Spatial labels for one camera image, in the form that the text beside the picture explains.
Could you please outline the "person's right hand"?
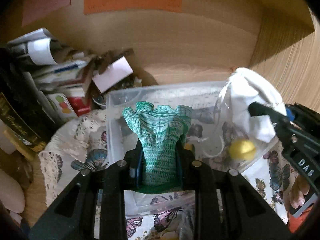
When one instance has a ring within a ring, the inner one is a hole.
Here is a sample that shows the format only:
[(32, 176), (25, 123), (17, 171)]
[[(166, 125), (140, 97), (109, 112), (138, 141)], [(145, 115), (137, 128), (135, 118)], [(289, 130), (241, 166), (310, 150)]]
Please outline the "person's right hand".
[(305, 203), (305, 197), (310, 191), (310, 185), (308, 181), (303, 176), (298, 176), (295, 179), (293, 186), (286, 198), (286, 210), (289, 211), (290, 208), (297, 209), (303, 206)]

